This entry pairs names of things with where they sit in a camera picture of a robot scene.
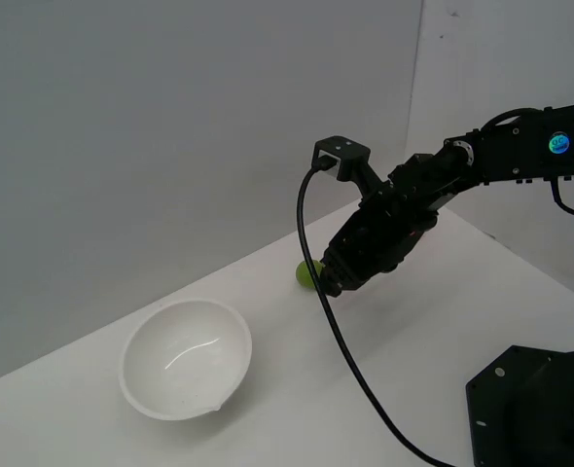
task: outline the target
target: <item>tennis ball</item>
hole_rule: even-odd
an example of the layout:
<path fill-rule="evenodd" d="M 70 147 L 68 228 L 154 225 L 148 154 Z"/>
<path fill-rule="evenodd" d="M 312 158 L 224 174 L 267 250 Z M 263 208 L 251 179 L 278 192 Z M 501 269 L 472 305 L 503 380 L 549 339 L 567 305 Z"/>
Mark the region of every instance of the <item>tennis ball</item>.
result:
<path fill-rule="evenodd" d="M 317 275 L 319 275 L 322 269 L 324 269 L 324 265 L 322 265 L 317 260 L 313 260 L 313 264 L 315 265 Z M 302 261 L 296 268 L 296 280 L 300 285 L 302 285 L 307 289 L 315 288 L 315 286 L 313 285 L 313 279 L 310 277 L 310 274 L 308 273 L 308 268 L 306 267 L 306 263 L 304 261 Z"/>

